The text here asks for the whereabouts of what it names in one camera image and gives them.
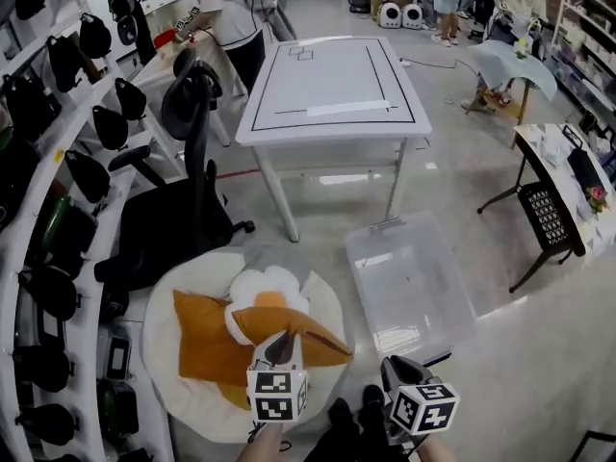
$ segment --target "floor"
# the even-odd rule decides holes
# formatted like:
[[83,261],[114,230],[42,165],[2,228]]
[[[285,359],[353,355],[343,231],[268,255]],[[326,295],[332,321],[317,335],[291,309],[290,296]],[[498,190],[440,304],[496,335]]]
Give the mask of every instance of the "floor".
[[[475,209],[511,186],[521,161],[508,144],[511,121],[485,114],[465,115],[460,100],[475,90],[475,63],[461,45],[447,49],[429,33],[384,30],[347,11],[346,0],[289,0],[287,14],[300,37],[383,35],[401,57],[425,64],[407,68],[428,117],[430,146],[414,153],[416,165],[402,212],[429,210],[439,221],[457,259],[478,317],[475,330],[456,345],[452,357],[434,368],[462,397],[453,427],[443,435],[461,461],[562,461],[573,454],[586,429],[616,432],[611,393],[616,381],[616,301],[611,273],[616,263],[604,255],[586,268],[572,258],[546,265],[516,294],[507,289],[526,271],[540,249],[517,199],[512,197],[479,216]],[[531,93],[526,121],[562,122],[572,112],[559,93],[552,103]],[[223,112],[230,131],[234,112]],[[393,156],[393,144],[354,146],[363,159]],[[256,168],[237,145],[211,141],[219,172]],[[345,161],[338,146],[277,152],[276,163],[318,165],[323,158]],[[527,172],[526,179],[532,179]],[[235,219],[251,218],[257,231],[236,244],[279,244],[300,252],[338,294],[352,323],[355,360],[341,396],[353,409],[367,383],[378,380],[379,360],[345,254],[345,236],[382,220],[393,177],[304,177],[285,179],[301,233],[286,238],[259,173],[220,180]],[[323,413],[287,438],[293,448],[284,460],[300,461],[326,428]],[[232,461],[240,446],[215,446],[172,420],[179,462]]]

